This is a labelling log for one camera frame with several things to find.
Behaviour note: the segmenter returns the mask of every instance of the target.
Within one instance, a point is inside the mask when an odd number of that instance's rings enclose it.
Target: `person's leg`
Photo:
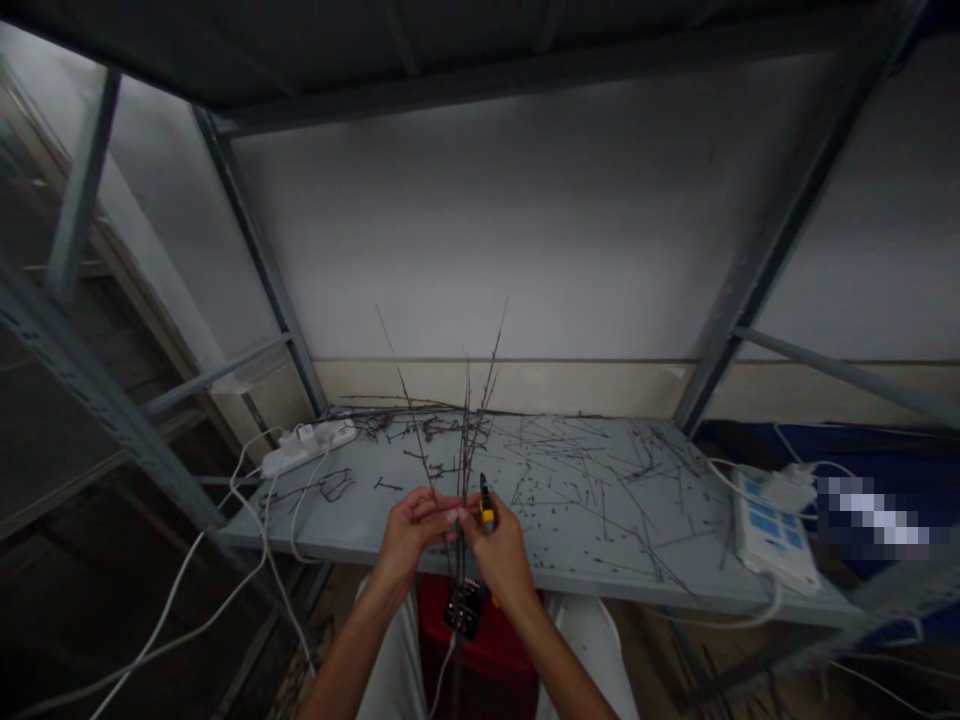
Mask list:
[[[623,666],[620,635],[600,598],[549,593],[546,610],[620,720],[639,720],[627,670]],[[536,720],[555,718],[557,711],[541,685]]]
[[[357,597],[366,587],[360,583]],[[414,588],[387,628],[357,720],[427,720]]]

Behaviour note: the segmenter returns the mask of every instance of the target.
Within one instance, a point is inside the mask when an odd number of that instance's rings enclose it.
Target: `red stool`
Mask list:
[[[443,611],[452,589],[453,581],[445,575],[423,575],[420,579],[417,615],[424,656],[429,652],[442,660],[450,648],[452,632],[443,622]],[[543,594],[538,592],[538,595],[543,602]],[[539,694],[537,671],[507,616],[503,610],[494,607],[489,596],[480,616],[476,637],[473,642],[464,643],[463,667],[514,690],[511,696],[524,708],[529,708],[529,714],[523,715],[533,716]],[[448,673],[451,668],[452,664],[448,665]],[[436,690],[436,682],[432,690],[427,690],[429,705],[433,701],[432,692]]]

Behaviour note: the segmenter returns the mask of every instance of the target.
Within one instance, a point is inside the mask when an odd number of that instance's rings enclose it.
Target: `left hand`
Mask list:
[[[474,495],[467,500],[467,507],[479,502],[480,496]],[[367,587],[382,593],[392,613],[407,596],[424,549],[445,540],[452,542],[456,537],[450,529],[457,521],[457,508],[461,506],[462,498],[445,497],[430,488],[419,487],[390,511],[380,556]]]

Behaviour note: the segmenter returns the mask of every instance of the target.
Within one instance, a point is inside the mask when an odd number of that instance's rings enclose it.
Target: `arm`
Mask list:
[[[461,504],[460,498],[418,488],[390,511],[370,581],[337,634],[297,720],[356,717],[387,627],[410,590],[420,555],[429,545],[453,539],[447,531]]]
[[[458,509],[460,525],[470,541],[484,581],[500,600],[504,613],[530,653],[540,681],[562,720],[617,715],[561,637],[537,598],[517,516],[492,495],[499,524],[485,536],[473,516]]]

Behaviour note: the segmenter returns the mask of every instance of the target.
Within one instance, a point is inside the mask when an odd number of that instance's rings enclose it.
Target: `hand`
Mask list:
[[[456,509],[462,505],[461,498],[420,487],[390,511],[380,556],[367,587],[381,594],[392,608],[391,614],[407,596],[424,548],[454,540],[454,533],[448,531],[457,520]]]
[[[517,516],[507,509],[496,493],[490,493],[498,520],[497,529],[484,535],[469,508],[458,508],[460,526],[463,528],[473,554],[480,566],[480,574],[494,596],[500,601],[504,612],[515,617],[525,603],[537,601],[533,588],[533,576],[523,544],[523,531]]]

